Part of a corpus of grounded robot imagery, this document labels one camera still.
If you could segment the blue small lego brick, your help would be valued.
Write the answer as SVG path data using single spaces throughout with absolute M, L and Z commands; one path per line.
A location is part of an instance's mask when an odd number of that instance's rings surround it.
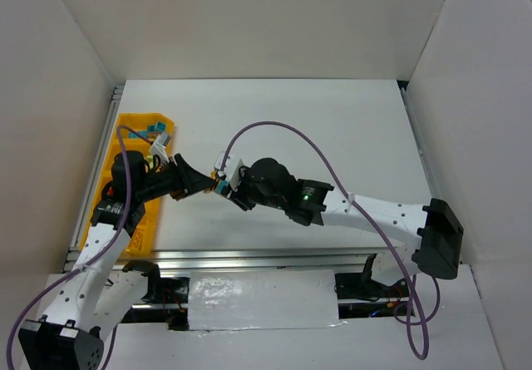
M 215 194 L 223 197 L 226 197 L 230 191 L 230 185 L 226 180 L 221 180 L 214 189 Z

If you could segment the red green blue lego stack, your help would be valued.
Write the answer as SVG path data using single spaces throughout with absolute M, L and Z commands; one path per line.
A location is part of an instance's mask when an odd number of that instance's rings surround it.
M 113 190 L 113 184 L 110 182 L 108 186 L 106 187 L 106 196 L 113 196 L 114 190 Z

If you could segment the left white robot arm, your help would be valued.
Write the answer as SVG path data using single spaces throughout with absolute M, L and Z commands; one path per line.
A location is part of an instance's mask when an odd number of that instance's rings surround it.
M 170 195 L 181 200 L 216 182 L 181 155 L 149 164 L 139 151 L 116 155 L 111 179 L 93 210 L 86 243 L 74 268 L 54 283 L 56 297 L 37 320 L 25 319 L 18 341 L 31 369 L 96 369 L 104 342 L 134 303 L 160 292 L 160 268 L 131 260 L 116 281 L 113 267 L 145 215 L 145 203 Z

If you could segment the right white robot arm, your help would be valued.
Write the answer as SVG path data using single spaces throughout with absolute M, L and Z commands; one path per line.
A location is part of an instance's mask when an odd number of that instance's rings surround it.
M 458 274 L 464 229 L 444 200 L 407 205 L 344 195 L 328 183 L 294 177 L 272 158 L 251 166 L 227 159 L 217 174 L 225 183 L 220 194 L 242 210 L 262 205 L 282 210 L 302 226 L 359 229 L 399 242 L 395 252 L 375 254 L 364 266 L 366 276 L 379 284 L 392 285 L 406 274 L 445 280 Z

